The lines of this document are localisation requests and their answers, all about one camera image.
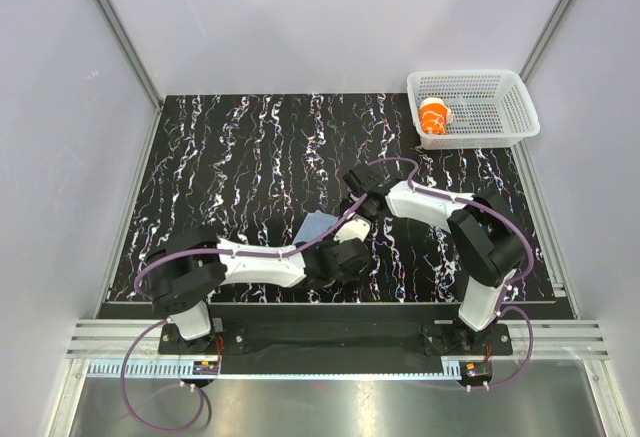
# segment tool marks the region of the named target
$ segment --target floor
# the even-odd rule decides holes
[[[108,302],[139,301],[132,282],[171,233],[211,224],[250,244],[290,243],[308,212],[336,215],[341,176],[357,161],[419,161],[418,181],[452,191],[494,187],[522,220],[534,272],[509,296],[553,301],[522,185],[508,149],[425,152],[406,94],[170,96],[144,173]],[[385,172],[406,176],[395,165]],[[211,302],[451,302],[466,275],[450,237],[404,219],[376,225],[376,268],[357,285],[322,291],[222,286]]]
[[[515,364],[496,362],[496,381]],[[130,399],[155,425],[188,422],[198,400],[184,389],[150,396],[170,384],[130,379]],[[500,390],[467,394],[447,382],[220,380],[205,388],[211,411],[194,436],[604,436],[586,374],[579,363],[534,362]],[[126,416],[118,379],[88,379],[73,437],[154,436]]]

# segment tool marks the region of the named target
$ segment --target orange and white cloth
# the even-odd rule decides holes
[[[420,104],[420,127],[425,134],[444,135],[451,122],[451,109],[442,99],[429,97]]]

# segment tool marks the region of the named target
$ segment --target orange cup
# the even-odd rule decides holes
[[[446,134],[450,118],[451,109],[442,99],[430,97],[420,104],[420,127],[425,134]]]

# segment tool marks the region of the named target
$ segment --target metal frame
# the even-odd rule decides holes
[[[544,26],[534,48],[524,64],[521,76],[526,82],[531,77],[533,71],[543,56],[549,42],[557,31],[562,20],[566,16],[574,0],[559,0],[547,23]],[[115,39],[123,50],[127,61],[136,74],[147,97],[154,107],[159,110],[161,106],[161,96],[158,94],[149,74],[146,72],[138,54],[136,53],[130,39],[128,38],[120,20],[117,17],[110,0],[96,0],[98,7],[104,15]],[[153,135],[158,125],[160,112],[157,111],[154,123],[145,141],[132,190],[127,203],[118,237],[114,245],[109,268],[106,273],[107,286],[111,283],[115,275],[118,255],[122,248],[127,232],[127,226],[133,207],[137,191],[142,183],[144,167],[150,153],[153,142]],[[533,165],[526,145],[518,144],[513,149],[514,160],[524,187],[525,195],[529,203],[531,215],[538,232],[540,244],[545,255],[547,266],[553,282],[556,297],[567,297],[571,303],[574,315],[579,317],[578,307],[567,277],[567,269],[562,260],[555,233],[551,225],[547,208],[539,190]],[[98,305],[103,302],[105,292],[101,294]],[[503,321],[509,327],[512,338],[514,355],[510,357],[494,357],[496,360],[514,359],[526,353],[528,346],[528,335],[525,323],[522,321]],[[70,343],[67,363],[66,377],[62,385],[57,400],[48,432],[49,436],[67,436],[77,405],[80,399],[82,388],[87,375],[90,372],[90,363],[94,359],[108,357],[110,359],[122,359],[124,353],[129,348],[135,337],[144,330],[152,321],[146,320],[82,320],[78,322],[74,337]],[[534,350],[532,358],[534,360],[580,360],[585,366],[589,377],[591,389],[597,404],[600,418],[607,435],[635,435],[629,415],[615,381],[611,369],[611,362],[606,346],[602,340],[600,329],[595,321],[584,320],[534,320]],[[175,356],[159,356],[157,354],[158,338],[160,329],[152,331],[138,345],[133,357],[136,359],[154,360],[157,362],[175,362]],[[443,364],[446,368],[451,368],[457,364],[458,360],[469,360],[463,356],[443,357]],[[383,376],[371,376],[372,378],[383,378]]]

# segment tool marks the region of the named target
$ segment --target white wall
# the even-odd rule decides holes
[[[557,0],[113,0],[162,93],[406,91],[519,71]]]
[[[151,106],[92,0],[0,0],[0,434],[42,435]]]
[[[584,317],[640,430],[640,0],[576,0],[529,88],[528,143]]]

